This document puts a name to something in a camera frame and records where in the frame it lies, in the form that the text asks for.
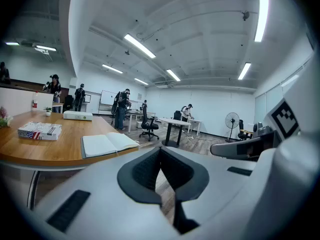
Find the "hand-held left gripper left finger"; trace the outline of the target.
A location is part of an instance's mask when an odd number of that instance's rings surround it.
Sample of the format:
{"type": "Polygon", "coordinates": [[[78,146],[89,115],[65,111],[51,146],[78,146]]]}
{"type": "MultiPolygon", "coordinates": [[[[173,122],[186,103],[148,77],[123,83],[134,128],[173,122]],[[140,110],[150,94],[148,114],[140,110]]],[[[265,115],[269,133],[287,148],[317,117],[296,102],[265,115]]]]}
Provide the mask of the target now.
{"type": "Polygon", "coordinates": [[[45,222],[76,191],[89,193],[62,237],[70,240],[175,240],[180,233],[158,204],[138,203],[119,187],[117,174],[126,163],[149,152],[141,149],[96,162],[50,191],[34,209],[45,222]]]}

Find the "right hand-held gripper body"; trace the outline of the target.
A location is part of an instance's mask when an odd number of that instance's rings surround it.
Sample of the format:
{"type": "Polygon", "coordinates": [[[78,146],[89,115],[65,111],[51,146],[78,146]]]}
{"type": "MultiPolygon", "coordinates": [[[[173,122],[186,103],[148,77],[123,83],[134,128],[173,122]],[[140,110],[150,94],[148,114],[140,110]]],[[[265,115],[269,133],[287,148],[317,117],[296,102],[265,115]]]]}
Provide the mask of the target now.
{"type": "Polygon", "coordinates": [[[243,231],[245,240],[317,240],[320,237],[320,58],[269,113],[282,142],[264,190],[243,231]]]}

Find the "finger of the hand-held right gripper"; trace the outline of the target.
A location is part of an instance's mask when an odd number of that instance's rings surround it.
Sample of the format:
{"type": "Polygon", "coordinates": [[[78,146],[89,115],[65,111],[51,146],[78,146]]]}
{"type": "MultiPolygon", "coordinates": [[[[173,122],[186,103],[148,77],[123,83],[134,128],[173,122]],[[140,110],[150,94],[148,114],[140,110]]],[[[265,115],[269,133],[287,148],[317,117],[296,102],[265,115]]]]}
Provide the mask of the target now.
{"type": "Polygon", "coordinates": [[[247,160],[258,157],[263,151],[263,140],[260,137],[248,140],[226,142],[221,144],[213,144],[210,147],[212,155],[233,159],[247,160]]]}

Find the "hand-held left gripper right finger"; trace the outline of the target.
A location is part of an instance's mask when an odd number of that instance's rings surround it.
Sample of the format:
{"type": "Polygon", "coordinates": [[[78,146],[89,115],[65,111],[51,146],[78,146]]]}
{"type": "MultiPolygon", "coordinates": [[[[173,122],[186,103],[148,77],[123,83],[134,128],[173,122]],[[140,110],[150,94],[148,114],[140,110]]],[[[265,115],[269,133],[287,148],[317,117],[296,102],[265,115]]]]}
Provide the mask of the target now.
{"type": "Polygon", "coordinates": [[[162,240],[246,240],[254,203],[248,188],[258,163],[214,158],[175,148],[159,150],[175,193],[174,223],[162,240]]]}

